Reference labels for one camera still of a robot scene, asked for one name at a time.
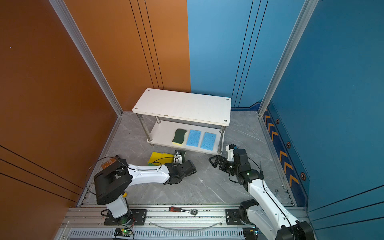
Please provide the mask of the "green yellow wavy sponge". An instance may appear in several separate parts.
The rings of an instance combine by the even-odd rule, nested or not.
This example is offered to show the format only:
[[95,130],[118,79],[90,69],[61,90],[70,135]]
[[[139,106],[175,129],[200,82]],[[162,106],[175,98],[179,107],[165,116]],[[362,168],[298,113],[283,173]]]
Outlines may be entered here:
[[188,131],[185,129],[176,129],[172,144],[182,146],[184,144],[187,132]]
[[186,161],[186,151],[181,151],[182,163]]

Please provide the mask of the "blue cellulose sponge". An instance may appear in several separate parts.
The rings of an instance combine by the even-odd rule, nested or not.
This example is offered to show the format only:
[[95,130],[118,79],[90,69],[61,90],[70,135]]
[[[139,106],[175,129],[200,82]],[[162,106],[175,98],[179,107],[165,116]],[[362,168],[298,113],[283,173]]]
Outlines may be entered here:
[[198,130],[190,130],[186,145],[190,147],[198,147],[201,133],[202,132]]
[[205,132],[201,143],[201,149],[212,151],[214,149],[216,137],[216,134]]

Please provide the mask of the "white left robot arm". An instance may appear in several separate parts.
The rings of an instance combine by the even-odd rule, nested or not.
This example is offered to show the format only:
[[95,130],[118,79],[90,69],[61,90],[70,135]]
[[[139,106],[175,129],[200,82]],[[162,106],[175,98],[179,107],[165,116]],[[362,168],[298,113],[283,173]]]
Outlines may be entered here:
[[97,204],[105,205],[115,219],[130,217],[128,203],[123,197],[129,186],[152,183],[174,185],[196,172],[191,161],[136,166],[128,164],[125,159],[115,158],[115,162],[94,176]]

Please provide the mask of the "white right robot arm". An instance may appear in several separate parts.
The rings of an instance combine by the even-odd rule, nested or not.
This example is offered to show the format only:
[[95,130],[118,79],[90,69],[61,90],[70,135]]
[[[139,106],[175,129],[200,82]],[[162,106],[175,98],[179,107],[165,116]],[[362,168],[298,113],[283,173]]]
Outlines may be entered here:
[[209,158],[209,162],[229,177],[235,176],[235,182],[253,197],[240,204],[241,220],[255,225],[268,240],[314,240],[311,225],[306,221],[300,222],[274,196],[261,168],[252,168],[246,150],[230,145],[228,153],[232,156],[229,159],[216,155]]

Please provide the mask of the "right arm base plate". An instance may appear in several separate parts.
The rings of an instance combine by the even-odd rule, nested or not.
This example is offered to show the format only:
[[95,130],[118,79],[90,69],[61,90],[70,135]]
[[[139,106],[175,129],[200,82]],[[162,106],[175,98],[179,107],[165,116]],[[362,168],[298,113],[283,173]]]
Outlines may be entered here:
[[241,218],[241,214],[238,209],[226,209],[226,223],[228,226],[237,226],[237,225],[249,225],[248,222],[245,222]]

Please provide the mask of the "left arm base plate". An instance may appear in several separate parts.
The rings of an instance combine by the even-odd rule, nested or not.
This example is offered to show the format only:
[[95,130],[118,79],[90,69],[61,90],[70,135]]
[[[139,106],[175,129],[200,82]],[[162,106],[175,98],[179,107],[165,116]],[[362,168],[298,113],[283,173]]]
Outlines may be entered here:
[[119,218],[114,218],[111,211],[105,209],[101,211],[101,215],[105,218],[104,225],[106,226],[143,226],[147,217],[146,209],[129,210],[127,214]]

